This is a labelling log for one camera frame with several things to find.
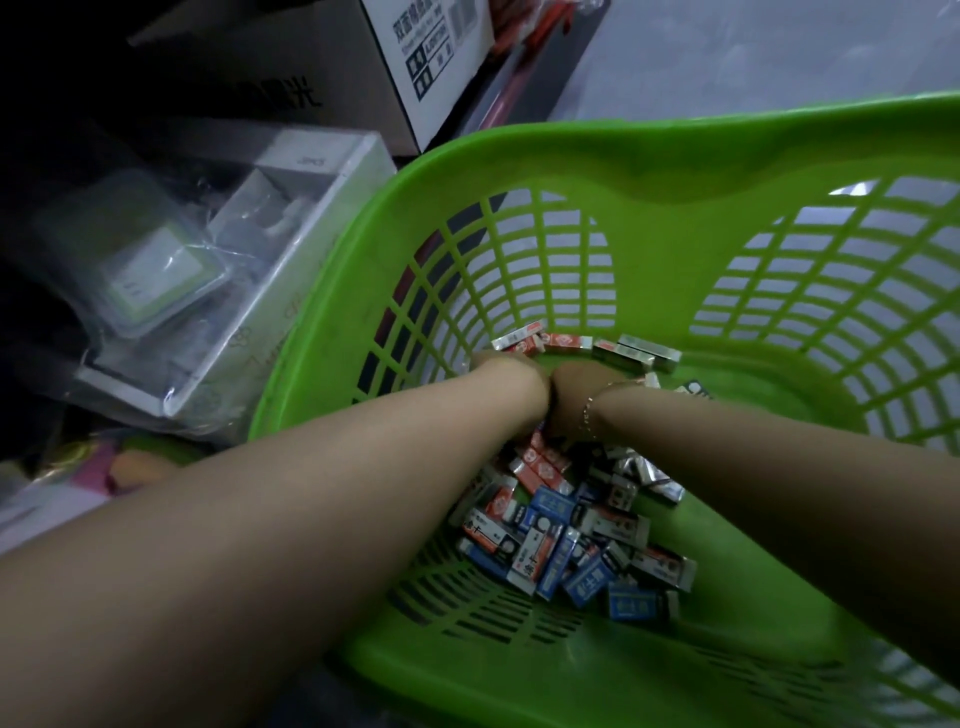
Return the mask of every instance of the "green plastic basket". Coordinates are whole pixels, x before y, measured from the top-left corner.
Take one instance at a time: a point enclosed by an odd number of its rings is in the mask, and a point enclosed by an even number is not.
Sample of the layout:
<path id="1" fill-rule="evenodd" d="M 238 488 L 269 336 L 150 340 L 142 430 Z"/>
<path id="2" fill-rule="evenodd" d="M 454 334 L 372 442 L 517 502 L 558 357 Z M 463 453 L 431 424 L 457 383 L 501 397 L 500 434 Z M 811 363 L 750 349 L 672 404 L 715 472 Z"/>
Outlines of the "green plastic basket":
<path id="1" fill-rule="evenodd" d="M 667 385 L 956 455 L 958 192 L 960 95 L 472 135 L 345 233 L 252 435 L 451 376 L 543 317 L 684 350 Z M 696 497 L 639 510 L 700 562 L 672 633 L 531 601 L 439 534 L 342 654 L 488 726 L 957 724 L 960 692 Z"/>

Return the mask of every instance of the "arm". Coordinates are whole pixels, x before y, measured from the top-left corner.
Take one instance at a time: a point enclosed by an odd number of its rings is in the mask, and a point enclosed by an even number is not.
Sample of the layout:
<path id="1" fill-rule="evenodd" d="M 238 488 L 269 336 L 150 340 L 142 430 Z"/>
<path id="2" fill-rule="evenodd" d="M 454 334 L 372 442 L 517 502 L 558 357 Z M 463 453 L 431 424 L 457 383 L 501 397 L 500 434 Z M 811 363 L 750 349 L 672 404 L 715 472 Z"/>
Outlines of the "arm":
<path id="1" fill-rule="evenodd" d="M 532 365 L 495 359 L 229 450 L 12 551 L 7 722 L 243 721 L 382 593 L 548 398 Z"/>
<path id="2" fill-rule="evenodd" d="M 554 373 L 570 423 L 617 378 L 572 366 L 588 371 Z M 590 421 L 918 660 L 960 677 L 960 459 L 642 387 L 602 392 Z"/>

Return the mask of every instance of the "person's left arm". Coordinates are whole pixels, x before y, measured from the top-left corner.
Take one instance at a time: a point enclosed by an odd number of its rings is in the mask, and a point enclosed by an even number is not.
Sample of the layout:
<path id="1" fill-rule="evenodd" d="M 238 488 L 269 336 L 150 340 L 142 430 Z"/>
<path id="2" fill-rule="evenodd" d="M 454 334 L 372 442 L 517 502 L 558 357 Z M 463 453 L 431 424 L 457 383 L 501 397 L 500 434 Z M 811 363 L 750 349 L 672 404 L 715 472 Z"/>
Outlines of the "person's left arm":
<path id="1" fill-rule="evenodd" d="M 548 402 L 542 371 L 493 358 L 219 454 L 12 551 L 5 717 L 147 726 L 203 707 L 204 725 L 242 722 L 383 593 Z"/>

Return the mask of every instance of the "gray floor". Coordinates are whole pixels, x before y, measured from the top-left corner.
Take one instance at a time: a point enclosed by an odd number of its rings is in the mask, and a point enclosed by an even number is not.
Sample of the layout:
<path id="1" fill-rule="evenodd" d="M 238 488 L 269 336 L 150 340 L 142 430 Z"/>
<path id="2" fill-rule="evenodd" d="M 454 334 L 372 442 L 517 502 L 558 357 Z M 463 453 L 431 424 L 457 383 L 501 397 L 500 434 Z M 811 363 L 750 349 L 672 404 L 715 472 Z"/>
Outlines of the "gray floor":
<path id="1" fill-rule="evenodd" d="M 959 85 L 958 0 L 612 0 L 551 118 L 711 116 Z"/>

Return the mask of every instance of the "barcode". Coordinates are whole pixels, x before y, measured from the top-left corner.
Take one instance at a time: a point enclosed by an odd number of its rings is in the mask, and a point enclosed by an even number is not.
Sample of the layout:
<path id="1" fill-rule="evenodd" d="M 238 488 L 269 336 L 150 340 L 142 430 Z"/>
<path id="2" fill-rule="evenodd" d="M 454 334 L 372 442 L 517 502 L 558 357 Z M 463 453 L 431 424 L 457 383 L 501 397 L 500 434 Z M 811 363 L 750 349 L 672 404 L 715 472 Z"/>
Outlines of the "barcode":
<path id="1" fill-rule="evenodd" d="M 476 21 L 476 0 L 453 0 L 453 5 L 450 6 L 450 25 L 453 26 L 453 37 L 458 43 L 464 34 L 470 32 Z"/>

